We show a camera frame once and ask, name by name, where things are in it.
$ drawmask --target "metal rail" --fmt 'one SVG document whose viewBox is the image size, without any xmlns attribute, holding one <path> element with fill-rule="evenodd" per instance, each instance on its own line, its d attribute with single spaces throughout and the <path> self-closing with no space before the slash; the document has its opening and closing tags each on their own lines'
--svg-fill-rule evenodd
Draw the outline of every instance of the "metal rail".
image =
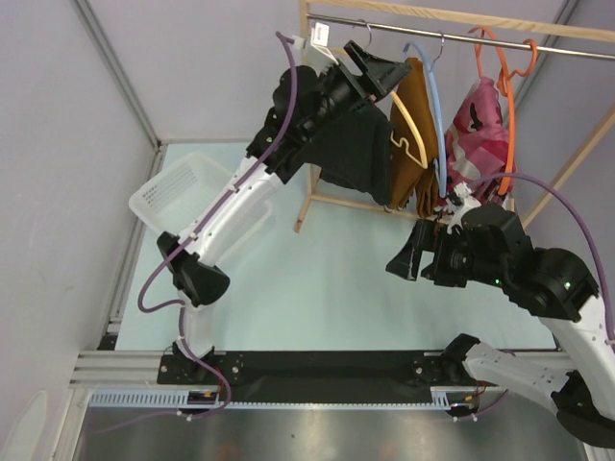
<svg viewBox="0 0 615 461">
<path fill-rule="evenodd" d="M 309 13 L 309 19 L 317 21 L 331 22 L 334 24 L 343 24 L 346 26 L 365 27 L 378 31 L 395 32 L 398 34 L 406 34 L 410 36 L 429 36 L 433 38 L 444 38 L 445 40 L 461 41 L 464 43 L 475 43 L 485 46 L 499 46 L 501 48 L 510 48 L 512 50 L 528 50 L 531 47 L 525 43 L 517 43 L 514 41 L 491 40 L 488 38 L 480 38 L 478 36 L 455 36 L 452 34 L 442 34 L 439 32 L 423 31 L 420 29 L 409 29 L 406 27 L 389 26 L 386 24 L 378 24 L 374 22 L 365 22 L 362 19 L 347 19 L 338 16 L 325 16 L 323 14 Z M 541 53 L 552 53 L 564 56 L 573 56 L 577 58 L 588 58 L 590 60 L 615 61 L 615 55 L 607 55 L 604 53 L 591 53 L 588 51 L 565 50 L 562 48 L 553 48 L 551 46 L 538 45 L 536 49 Z"/>
</svg>

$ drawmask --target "white tag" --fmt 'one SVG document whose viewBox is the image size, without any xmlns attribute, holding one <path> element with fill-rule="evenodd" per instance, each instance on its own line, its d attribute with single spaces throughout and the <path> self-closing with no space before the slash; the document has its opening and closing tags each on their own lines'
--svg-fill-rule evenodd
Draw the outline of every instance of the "white tag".
<svg viewBox="0 0 615 461">
<path fill-rule="evenodd" d="M 317 22 L 314 29 L 311 31 L 310 41 L 312 45 L 327 46 L 329 42 L 329 26 Z"/>
</svg>

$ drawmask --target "wooden clothes rack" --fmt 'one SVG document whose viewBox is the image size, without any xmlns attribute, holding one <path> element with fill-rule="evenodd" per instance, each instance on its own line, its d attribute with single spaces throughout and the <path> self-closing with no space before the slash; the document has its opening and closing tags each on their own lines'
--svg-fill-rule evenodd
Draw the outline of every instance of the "wooden clothes rack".
<svg viewBox="0 0 615 461">
<path fill-rule="evenodd" d="M 403 27 L 389 26 L 386 24 L 376 24 L 365 22 L 361 19 L 348 19 L 337 16 L 324 16 L 310 12 L 311 5 L 327 5 L 333 7 L 341 7 L 347 9 L 364 10 L 370 12 L 388 12 L 397 15 L 422 17 L 427 19 L 439 19 L 443 21 L 456 22 L 462 24 L 471 24 L 477 26 L 496 27 L 501 29 L 512 29 L 515 31 L 533 32 L 546 34 L 550 36 L 566 36 L 571 38 L 583 38 L 594 41 L 606 41 L 615 43 L 615 31 L 606 31 L 600 29 L 590 29 L 584 27 L 567 26 L 562 24 L 550 24 L 544 22 L 527 21 L 523 19 L 512 19 L 507 17 L 490 16 L 484 14 L 473 14 L 468 12 L 452 12 L 446 10 L 437 10 L 434 8 L 414 7 L 410 5 L 399 5 L 395 3 L 378 2 L 374 0 L 299 0 L 299 15 L 300 15 L 300 31 L 301 36 L 309 35 L 309 21 L 311 19 L 320 20 L 323 22 L 332 22 L 337 24 L 353 25 L 358 27 L 370 27 L 375 30 L 384 30 L 399 34 L 415 35 L 415 36 L 430 36 L 441 39 L 442 37 L 453 40 L 469 43 L 481 43 L 486 46 L 500 46 L 503 48 L 527 49 L 529 45 L 524 43 L 515 43 L 509 41 L 489 40 L 486 38 L 478 38 L 473 36 L 454 36 L 442 34 L 440 32 L 430 32 L 424 30 L 408 29 Z M 553 53 L 567 56 L 584 57 L 594 60 L 615 61 L 615 55 L 606 55 L 600 53 L 588 53 L 576 50 L 565 50 L 560 48 L 550 48 L 539 46 L 538 51 L 542 53 Z M 587 158 L 594 147 L 608 133 L 611 127 L 615 125 L 615 103 L 604 115 L 603 119 L 598 122 L 594 130 L 587 135 L 581 142 L 578 149 L 571 155 L 568 162 L 564 164 L 561 170 L 555 175 L 552 180 L 552 186 L 555 189 L 561 186 L 570 178 L 580 164 Z M 308 214 L 309 206 L 312 201 L 325 202 L 328 204 L 350 206 L 372 210 L 376 212 L 392 214 L 395 216 L 403 216 L 411 219 L 418 219 L 418 215 L 409 211 L 392 212 L 384 211 L 382 206 L 376 204 L 365 204 L 353 200 L 341 199 L 334 196 L 318 193 L 317 185 L 320 178 L 320 171 L 314 171 L 312 165 L 307 169 L 307 195 L 303 206 L 299 212 L 299 218 L 295 224 L 295 231 L 299 232 Z M 540 199 L 531 207 L 529 213 L 522 218 L 524 227 L 529 225 L 533 219 L 542 211 L 545 205 L 551 199 L 551 194 L 545 192 Z M 509 207 L 514 209 L 514 201 L 509 200 Z"/>
</svg>

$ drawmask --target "white wall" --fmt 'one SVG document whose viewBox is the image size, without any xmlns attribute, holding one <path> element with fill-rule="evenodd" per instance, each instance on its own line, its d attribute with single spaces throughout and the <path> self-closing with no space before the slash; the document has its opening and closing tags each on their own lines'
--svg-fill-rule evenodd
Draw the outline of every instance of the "white wall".
<svg viewBox="0 0 615 461">
<path fill-rule="evenodd" d="M 408 3 L 551 22 L 562 0 L 406 0 Z M 299 34 L 298 0 L 91 0 L 117 56 L 161 139 L 252 138 L 271 106 L 271 93 L 287 68 L 274 36 Z M 467 34 L 468 25 L 315 6 L 315 12 L 405 27 Z M 538 35 L 498 31 L 500 38 L 523 41 Z M 367 43 L 363 28 L 332 25 L 332 44 L 353 38 Z M 376 31 L 369 51 L 403 58 L 407 36 Z M 438 39 L 419 39 L 432 56 Z M 527 67 L 527 52 L 507 52 L 511 67 Z M 494 50 L 485 50 L 485 74 L 497 78 Z M 445 124 L 455 115 L 477 78 L 474 48 L 447 43 L 437 64 Z"/>
<path fill-rule="evenodd" d="M 97 342 L 153 151 L 65 0 L 0 7 L 0 448 L 48 393 L 40 459 Z"/>
<path fill-rule="evenodd" d="M 585 1 L 579 5 L 573 24 L 612 30 L 613 18 L 615 2 L 612 0 Z M 557 46 L 615 52 L 612 43 L 584 40 L 562 39 Z M 518 116 L 519 170 L 550 181 L 615 103 L 613 82 L 613 62 L 551 57 Z M 613 146 L 615 132 L 611 130 L 561 190 L 594 233 L 611 286 L 615 281 L 615 246 L 611 229 L 615 213 Z M 515 186 L 522 214 L 541 193 L 542 190 L 530 184 L 518 183 Z M 582 255 L 594 269 L 578 226 L 557 200 L 551 200 L 529 226 L 529 232 L 536 244 L 569 249 Z"/>
</svg>

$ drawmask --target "hanger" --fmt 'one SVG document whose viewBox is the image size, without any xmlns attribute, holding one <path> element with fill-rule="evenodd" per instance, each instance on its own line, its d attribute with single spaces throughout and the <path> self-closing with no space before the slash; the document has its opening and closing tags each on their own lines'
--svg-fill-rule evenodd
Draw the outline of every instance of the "hanger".
<svg viewBox="0 0 615 461">
<path fill-rule="evenodd" d="M 438 191 L 440 197 L 446 197 L 446 186 L 447 186 L 447 162 L 446 162 L 446 143 L 444 140 L 444 125 L 442 123 L 442 108 L 440 107 L 440 96 L 438 94 L 438 88 L 435 84 L 435 76 L 433 75 L 433 66 L 435 62 L 440 59 L 442 56 L 442 50 L 444 50 L 444 34 L 440 32 L 441 41 L 440 41 L 440 53 L 438 56 L 430 62 L 430 57 L 419 43 L 415 43 L 413 41 L 409 41 L 404 47 L 404 52 L 407 54 L 407 50 L 410 46 L 416 48 L 416 51 L 419 52 L 421 60 L 425 63 L 425 69 L 427 71 L 428 80 L 430 82 L 430 93 L 431 93 L 431 102 L 433 103 L 433 111 L 435 118 L 435 131 L 437 133 L 438 139 L 438 161 L 436 162 L 436 169 L 438 172 Z"/>
<path fill-rule="evenodd" d="M 367 31 L 369 32 L 369 41 L 363 47 L 363 49 L 367 51 L 367 48 L 369 48 L 369 45 L 372 44 L 372 28 L 370 27 L 369 23 L 365 19 L 360 19 L 359 21 L 363 21 L 365 23 L 365 27 L 367 28 Z M 340 48 L 339 46 L 330 46 L 329 51 L 331 51 L 332 53 L 337 53 L 338 55 L 348 56 L 348 53 L 346 53 L 346 50 L 344 50 L 343 48 Z"/>
<path fill-rule="evenodd" d="M 498 37 L 487 27 L 475 27 L 470 30 L 470 34 L 475 31 L 480 30 L 480 37 L 483 38 L 485 34 L 489 35 L 492 40 L 497 40 Z M 529 62 L 529 66 L 525 71 L 521 71 L 519 69 L 515 69 L 512 73 L 508 72 L 508 64 L 506 62 L 506 56 L 504 54 L 504 50 L 499 46 L 496 46 L 496 50 L 498 52 L 498 56 L 500 57 L 500 64 L 502 65 L 502 69 L 500 70 L 500 75 L 498 77 L 497 87 L 498 90 L 502 93 L 504 97 L 508 99 L 508 132 L 510 133 L 508 139 L 508 156 L 506 159 L 506 173 L 512 173 L 512 165 L 515 159 L 515 134 L 516 134 L 516 120 L 515 120 L 515 100 L 512 88 L 512 77 L 515 75 L 519 75 L 521 77 L 526 77 L 536 65 L 536 59 L 538 58 L 538 50 L 536 49 L 536 42 L 531 38 L 524 41 L 525 44 L 529 45 L 531 48 L 531 61 Z M 482 62 L 480 61 L 480 51 L 482 50 L 482 45 L 474 45 L 474 51 L 477 56 L 477 67 L 479 69 L 479 76 L 482 77 Z M 510 186 L 510 178 L 503 178 L 500 184 L 500 189 L 498 189 L 499 195 L 504 195 Z"/>
<path fill-rule="evenodd" d="M 367 27 L 367 30 L 369 31 L 369 41 L 367 42 L 367 45 L 365 45 L 365 48 L 364 48 L 365 50 L 367 50 L 369 45 L 372 43 L 372 28 L 369 26 L 369 24 L 367 23 L 367 21 L 365 19 L 360 19 L 360 20 L 365 23 L 365 26 Z M 334 47 L 331 47 L 329 49 L 332 52 L 339 53 L 341 55 L 348 55 L 348 53 L 346 53 L 346 51 L 343 48 L 339 48 L 339 47 L 334 46 Z M 414 136 L 414 140 L 416 141 L 416 144 L 419 147 L 420 160 L 417 159 L 415 156 L 413 156 L 410 153 L 410 151 L 408 149 L 409 148 L 409 143 L 407 142 L 407 139 L 405 139 L 404 137 L 401 137 L 399 142 L 398 142 L 398 141 L 395 140 L 394 133 L 391 133 L 391 142 L 395 146 L 397 146 L 397 147 L 404 147 L 404 145 L 406 145 L 406 148 L 405 148 L 406 155 L 408 157 L 412 158 L 423 169 L 426 169 L 427 166 L 428 166 L 428 164 L 427 164 L 427 152 L 425 150 L 425 143 L 423 142 L 423 137 L 421 137 L 421 134 L 419 133 L 419 130 L 416 127 L 416 124 L 414 123 L 414 120 L 412 120 L 412 116 L 407 111 L 406 106 L 404 105 L 404 103 L 402 102 L 402 100 L 400 99 L 400 97 L 397 95 L 397 93 L 395 91 L 391 91 L 391 97 L 393 98 L 393 103 L 395 104 L 397 109 L 402 114 L 402 117 L 406 121 L 408 127 L 410 128 L 410 131 L 412 132 L 412 135 Z"/>
<path fill-rule="evenodd" d="M 400 99 L 400 97 L 397 95 L 395 91 L 391 91 L 391 97 L 393 98 L 393 103 L 395 104 L 397 109 L 402 114 L 402 117 L 406 121 L 408 127 L 410 128 L 410 131 L 412 132 L 412 135 L 414 136 L 414 140 L 416 141 L 416 144 L 419 147 L 419 156 L 421 159 L 420 160 L 417 159 L 415 156 L 413 156 L 410 153 L 410 151 L 408 150 L 409 143 L 407 142 L 407 139 L 405 139 L 404 137 L 400 137 L 400 140 L 398 142 L 395 140 L 394 133 L 391 133 L 391 142 L 397 147 L 403 147 L 405 144 L 406 145 L 406 155 L 412 158 L 417 164 L 419 164 L 421 168 L 426 169 L 427 168 L 427 152 L 425 151 L 425 143 L 423 142 L 423 137 L 421 137 L 421 134 L 419 133 L 418 128 L 416 128 L 416 124 L 414 123 L 414 120 L 412 120 L 412 116 L 407 111 L 406 106 L 404 106 L 404 103 L 402 102 L 402 100 Z"/>
</svg>

